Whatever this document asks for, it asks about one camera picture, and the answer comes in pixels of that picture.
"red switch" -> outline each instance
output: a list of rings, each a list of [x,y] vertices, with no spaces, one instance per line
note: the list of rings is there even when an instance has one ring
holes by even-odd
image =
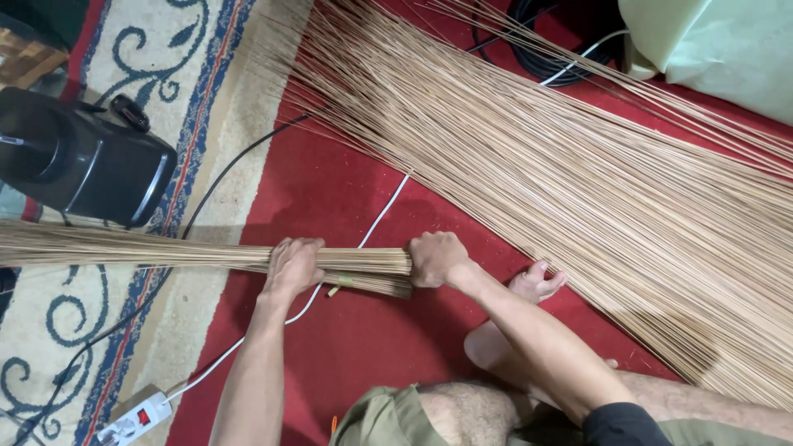
[[[141,409],[138,411],[138,422],[141,426],[145,426],[151,423],[151,420],[148,418],[148,413],[146,413],[145,409]]]

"person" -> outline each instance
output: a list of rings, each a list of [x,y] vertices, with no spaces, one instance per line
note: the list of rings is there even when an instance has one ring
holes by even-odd
[[[295,296],[318,283],[321,239],[285,239],[226,381],[211,445],[274,446],[284,407],[283,339]],[[490,321],[465,339],[468,357],[514,390],[480,383],[375,387],[353,405],[332,446],[509,444],[791,445],[791,414],[707,390],[615,371],[572,331],[535,304],[564,285],[537,262],[503,286],[469,259],[453,233],[410,242],[413,282],[452,286]],[[580,428],[565,426],[553,409]],[[558,429],[543,432],[543,425]]]

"olive green shorts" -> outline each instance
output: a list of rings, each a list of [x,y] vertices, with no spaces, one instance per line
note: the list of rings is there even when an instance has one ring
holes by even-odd
[[[792,446],[785,440],[713,421],[658,423],[675,446]],[[542,444],[536,436],[515,431],[509,446]],[[583,444],[580,431],[565,436],[567,445]],[[398,390],[374,387],[356,402],[331,437],[331,446],[448,446],[432,428],[416,386]]]

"palm rib broom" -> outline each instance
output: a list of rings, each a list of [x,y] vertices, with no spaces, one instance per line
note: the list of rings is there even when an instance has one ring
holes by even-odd
[[[150,264],[161,267],[219,266],[267,272],[272,248],[198,243],[107,228],[77,228],[0,221],[4,267]],[[398,298],[411,294],[411,261],[399,248],[322,248],[323,281]]]
[[[459,6],[435,4],[450,15]],[[494,31],[510,25],[487,12]],[[793,409],[793,190],[778,177],[793,175],[790,143],[590,67],[745,158],[712,152],[488,65],[363,0],[315,2],[301,53],[284,60],[270,69],[292,70],[293,104],[567,271],[687,381]]]

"white power strip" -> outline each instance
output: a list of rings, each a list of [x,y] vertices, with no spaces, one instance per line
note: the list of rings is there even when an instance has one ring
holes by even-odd
[[[172,413],[165,394],[157,392],[98,433],[99,444],[127,446]]]

